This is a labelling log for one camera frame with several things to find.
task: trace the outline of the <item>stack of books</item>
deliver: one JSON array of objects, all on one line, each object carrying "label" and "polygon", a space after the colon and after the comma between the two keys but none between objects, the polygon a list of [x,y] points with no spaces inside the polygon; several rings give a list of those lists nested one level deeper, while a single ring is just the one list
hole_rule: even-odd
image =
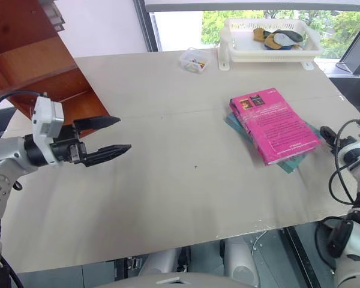
[{"label": "stack of books", "polygon": [[275,89],[231,99],[226,122],[251,141],[266,165],[292,172],[320,145],[319,132],[306,124]]}]

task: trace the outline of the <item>window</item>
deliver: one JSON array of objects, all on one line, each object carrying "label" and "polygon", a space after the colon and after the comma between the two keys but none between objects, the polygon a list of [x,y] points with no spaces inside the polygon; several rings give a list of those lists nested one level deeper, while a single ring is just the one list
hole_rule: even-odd
[{"label": "window", "polygon": [[320,58],[339,60],[360,31],[360,11],[244,10],[151,13],[160,51],[215,47],[227,18],[301,19],[320,33]]}]

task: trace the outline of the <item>plastic container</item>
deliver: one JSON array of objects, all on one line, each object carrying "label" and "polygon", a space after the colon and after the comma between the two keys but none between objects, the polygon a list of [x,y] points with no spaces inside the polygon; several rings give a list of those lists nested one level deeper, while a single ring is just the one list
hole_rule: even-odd
[{"label": "plastic container", "polygon": [[202,73],[209,63],[208,54],[195,48],[189,48],[179,60],[181,68],[194,73]]},{"label": "plastic container", "polygon": [[[264,43],[253,40],[253,29],[293,30],[304,38],[302,50],[266,50]],[[311,62],[324,52],[320,34],[301,20],[227,19],[220,31],[218,61],[221,70],[229,70],[229,62]]]}]

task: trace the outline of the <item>wooden cabinet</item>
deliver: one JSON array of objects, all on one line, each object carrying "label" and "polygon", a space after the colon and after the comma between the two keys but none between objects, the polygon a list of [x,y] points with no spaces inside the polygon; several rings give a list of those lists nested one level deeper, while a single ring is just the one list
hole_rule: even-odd
[{"label": "wooden cabinet", "polygon": [[[37,0],[0,0],[0,95],[28,89],[62,103],[65,121],[108,115]],[[9,101],[31,118],[32,95]]]}]

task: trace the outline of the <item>beige tabletop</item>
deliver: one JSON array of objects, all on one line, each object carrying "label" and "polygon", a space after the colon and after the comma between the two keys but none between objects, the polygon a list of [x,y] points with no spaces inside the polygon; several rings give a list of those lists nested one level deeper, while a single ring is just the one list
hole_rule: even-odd
[{"label": "beige tabletop", "polygon": [[[3,255],[17,272],[81,265],[343,215],[329,195],[333,156],[322,145],[296,171],[265,167],[225,122],[229,99],[275,87],[296,112],[337,130],[358,111],[316,67],[233,64],[215,50],[203,74],[178,66],[181,52],[76,59],[120,123],[84,138],[88,151],[132,144],[85,168],[64,163],[20,179],[2,221]],[[31,123],[19,112],[6,137]],[[350,128],[344,133],[355,132]],[[355,181],[344,177],[350,191]],[[335,193],[343,196],[340,185]]]}]

